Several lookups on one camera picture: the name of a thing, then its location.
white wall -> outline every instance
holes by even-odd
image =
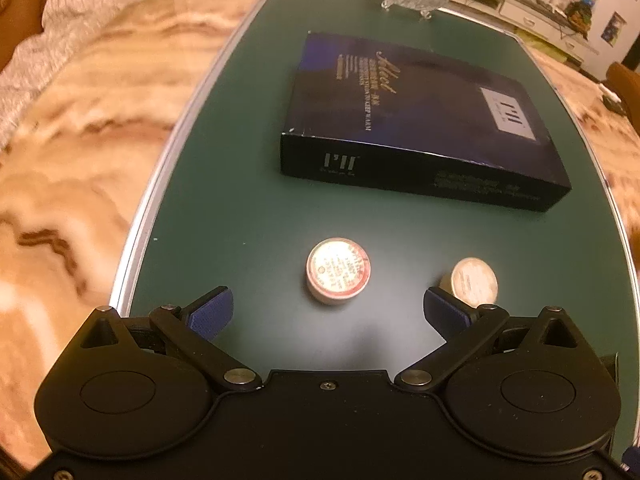
[[[626,21],[616,44],[611,46],[600,35],[614,12]],[[599,51],[599,56],[585,59],[582,67],[597,79],[605,79],[607,68],[615,61],[622,61],[640,32],[640,1],[598,0],[593,8],[589,43]]]

blue box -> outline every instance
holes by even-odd
[[[571,185],[524,87],[406,46],[310,33],[280,138],[290,176],[545,211]]]

round container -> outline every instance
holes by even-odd
[[[306,260],[306,284],[324,304],[340,304],[367,285],[369,257],[362,247],[346,238],[328,238],[316,245]]]
[[[465,258],[456,263],[451,273],[440,281],[440,288],[474,308],[495,303],[498,297],[494,271],[479,258]]]

marble tabletop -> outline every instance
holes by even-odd
[[[57,74],[0,153],[0,445],[27,467],[48,453],[36,388],[91,309],[108,302],[164,143],[255,2],[127,7]],[[587,135],[640,259],[638,135],[594,83],[533,55]]]

red and white lid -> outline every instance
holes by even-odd
[[[371,275],[369,257],[347,238],[328,238],[316,245],[306,260],[306,283],[316,300],[339,304],[353,298]]]

